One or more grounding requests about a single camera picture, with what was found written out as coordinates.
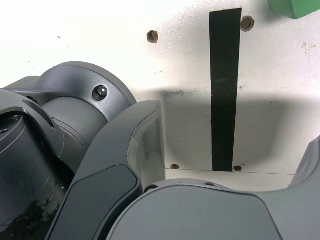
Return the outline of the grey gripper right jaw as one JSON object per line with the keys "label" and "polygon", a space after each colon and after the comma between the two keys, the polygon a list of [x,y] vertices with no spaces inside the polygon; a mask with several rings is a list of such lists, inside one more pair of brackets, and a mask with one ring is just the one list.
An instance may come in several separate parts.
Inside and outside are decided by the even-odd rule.
{"label": "grey gripper right jaw", "polygon": [[307,147],[291,184],[266,192],[165,184],[135,200],[109,240],[317,240],[320,141]]}

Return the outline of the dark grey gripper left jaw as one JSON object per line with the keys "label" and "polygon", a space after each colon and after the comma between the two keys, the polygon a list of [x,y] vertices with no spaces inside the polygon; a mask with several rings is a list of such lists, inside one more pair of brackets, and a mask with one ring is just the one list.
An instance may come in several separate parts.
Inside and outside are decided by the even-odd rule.
{"label": "dark grey gripper left jaw", "polygon": [[95,137],[49,230],[49,240],[104,240],[145,187],[163,181],[162,107],[138,102]]}

